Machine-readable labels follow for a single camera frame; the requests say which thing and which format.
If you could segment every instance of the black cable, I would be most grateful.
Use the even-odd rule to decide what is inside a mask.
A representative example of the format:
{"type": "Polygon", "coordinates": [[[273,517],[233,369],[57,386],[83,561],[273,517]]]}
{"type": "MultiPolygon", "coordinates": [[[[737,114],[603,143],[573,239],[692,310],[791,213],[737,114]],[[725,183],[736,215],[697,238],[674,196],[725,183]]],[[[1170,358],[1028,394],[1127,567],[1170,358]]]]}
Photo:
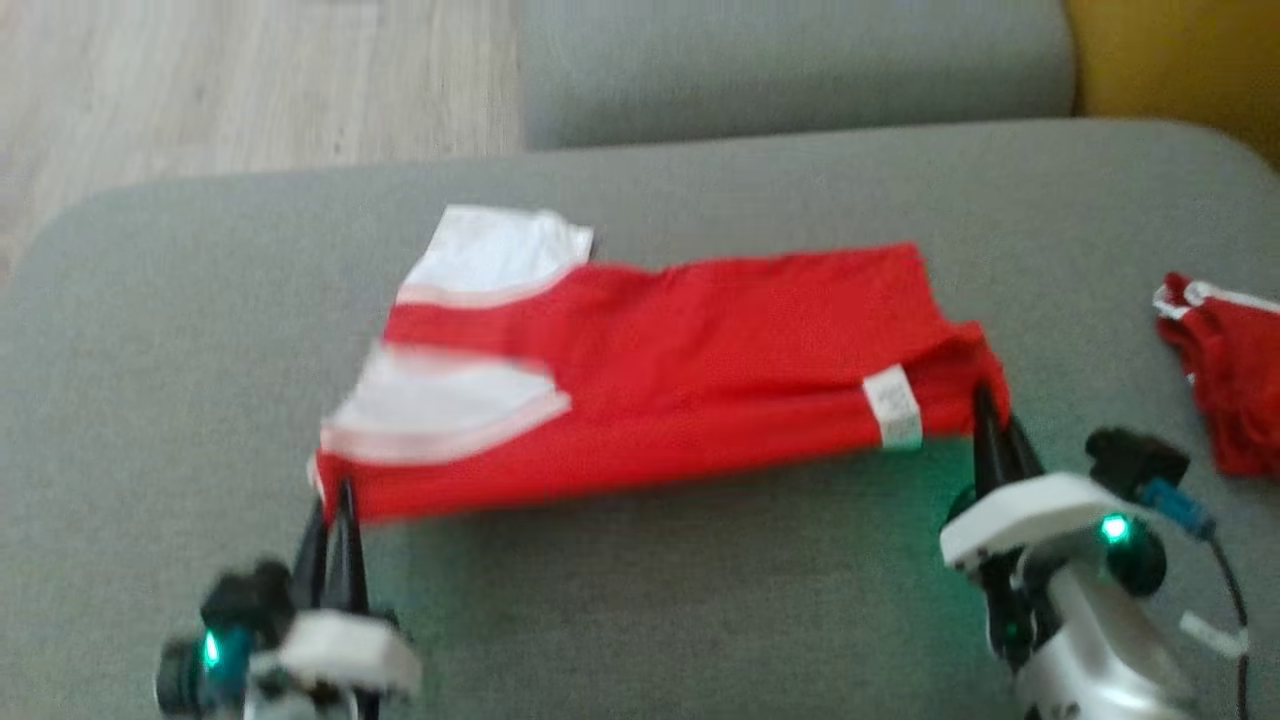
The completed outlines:
{"type": "MultiPolygon", "coordinates": [[[[1222,569],[1222,578],[1226,579],[1226,589],[1231,593],[1231,603],[1235,606],[1235,618],[1240,623],[1240,629],[1249,626],[1249,614],[1244,609],[1244,596],[1240,593],[1240,583],[1235,579],[1235,571],[1226,560],[1226,552],[1219,544],[1216,536],[1208,537],[1208,547],[1213,551],[1213,559],[1222,569]]],[[[1240,652],[1235,665],[1235,707],[1240,720],[1249,720],[1249,653],[1248,648],[1240,652]]]]}

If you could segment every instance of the red clothing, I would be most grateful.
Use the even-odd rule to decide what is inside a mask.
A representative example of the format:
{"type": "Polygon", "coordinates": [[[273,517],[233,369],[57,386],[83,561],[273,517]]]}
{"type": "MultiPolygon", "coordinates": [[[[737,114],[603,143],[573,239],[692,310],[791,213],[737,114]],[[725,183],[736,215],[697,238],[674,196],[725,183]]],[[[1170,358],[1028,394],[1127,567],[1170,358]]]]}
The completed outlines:
{"type": "Polygon", "coordinates": [[[1156,329],[1178,348],[1225,475],[1280,478],[1280,304],[1170,273],[1156,329]]]}
{"type": "MultiPolygon", "coordinates": [[[[567,407],[443,461],[399,450],[387,461],[358,442],[323,446],[315,470],[325,496],[352,478],[365,520],[541,503],[879,447],[863,380],[897,365],[919,406],[918,434],[969,433],[978,382],[1009,411],[982,329],[942,316],[911,245],[657,273],[581,264],[531,295],[458,305],[398,302],[384,347],[503,359],[545,373],[567,407]]],[[[515,413],[532,405],[545,402],[515,413]]]]}

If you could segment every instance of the clothing label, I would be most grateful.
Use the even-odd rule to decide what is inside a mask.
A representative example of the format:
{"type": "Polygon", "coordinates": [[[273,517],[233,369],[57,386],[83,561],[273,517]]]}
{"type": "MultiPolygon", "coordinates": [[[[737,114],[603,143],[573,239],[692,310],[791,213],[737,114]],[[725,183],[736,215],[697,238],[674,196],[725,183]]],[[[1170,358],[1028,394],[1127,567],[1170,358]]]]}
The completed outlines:
{"type": "Polygon", "coordinates": [[[881,427],[881,446],[913,450],[924,441],[920,405],[901,365],[876,373],[863,380],[863,392],[881,427]]]}

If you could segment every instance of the white label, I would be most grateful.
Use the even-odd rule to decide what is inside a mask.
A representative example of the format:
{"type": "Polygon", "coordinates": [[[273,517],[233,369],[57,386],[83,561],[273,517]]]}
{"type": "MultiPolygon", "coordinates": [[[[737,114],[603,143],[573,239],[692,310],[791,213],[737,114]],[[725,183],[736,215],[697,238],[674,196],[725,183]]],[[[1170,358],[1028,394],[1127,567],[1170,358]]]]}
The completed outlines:
{"type": "Polygon", "coordinates": [[[1249,652],[1249,630],[1247,628],[1242,628],[1238,635],[1230,635],[1210,625],[1199,615],[1189,610],[1183,612],[1183,620],[1178,626],[1222,657],[1234,660],[1249,652]]]}
{"type": "Polygon", "coordinates": [[[881,427],[881,446],[916,448],[924,441],[920,427],[920,405],[915,402],[911,383],[901,365],[876,373],[863,380],[863,392],[881,427]]]}

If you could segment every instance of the gray upholstery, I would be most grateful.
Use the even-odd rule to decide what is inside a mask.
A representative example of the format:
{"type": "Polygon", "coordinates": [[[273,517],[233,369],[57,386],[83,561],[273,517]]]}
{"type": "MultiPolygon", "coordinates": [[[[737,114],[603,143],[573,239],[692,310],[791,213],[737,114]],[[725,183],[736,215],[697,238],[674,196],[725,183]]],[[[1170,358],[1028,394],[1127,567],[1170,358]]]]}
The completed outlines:
{"type": "MultiPolygon", "coordinates": [[[[1217,478],[1152,329],[1169,269],[1280,290],[1280,182],[1184,126],[1050,120],[168,182],[64,214],[0,319],[4,717],[152,716],[161,638],[214,573],[291,555],[317,420],[351,387],[445,202],[554,208],[602,260],[915,238],[979,319],[1047,462],[1105,423],[1196,457],[1252,601],[1257,717],[1280,707],[1280,487],[1217,478]]],[[[867,311],[851,307],[850,311],[867,311]]],[[[1015,717],[978,593],[936,533],[963,441],[719,483],[381,527],[378,600],[429,656],[393,717],[1015,717]]],[[[1231,624],[1169,541],[1153,602],[1231,624]]],[[[1233,669],[1180,635],[1206,717],[1233,669]]]]}
{"type": "Polygon", "coordinates": [[[527,0],[530,147],[1066,115],[1060,0],[527,0]]]}

